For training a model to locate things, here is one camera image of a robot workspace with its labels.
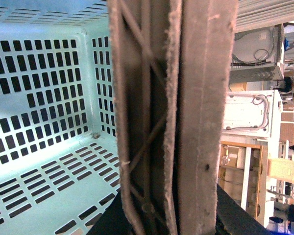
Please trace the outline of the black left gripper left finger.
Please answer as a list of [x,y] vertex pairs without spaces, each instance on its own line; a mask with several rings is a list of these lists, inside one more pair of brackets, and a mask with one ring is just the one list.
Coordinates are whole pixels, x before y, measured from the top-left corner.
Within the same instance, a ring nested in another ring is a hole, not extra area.
[[132,226],[128,222],[118,192],[110,206],[87,233],[88,235],[130,235]]

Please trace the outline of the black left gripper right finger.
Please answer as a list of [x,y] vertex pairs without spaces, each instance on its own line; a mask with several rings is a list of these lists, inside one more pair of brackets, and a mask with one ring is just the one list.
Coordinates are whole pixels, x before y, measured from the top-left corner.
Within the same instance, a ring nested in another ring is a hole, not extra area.
[[243,210],[219,185],[217,185],[216,234],[217,235],[270,235],[258,221]]

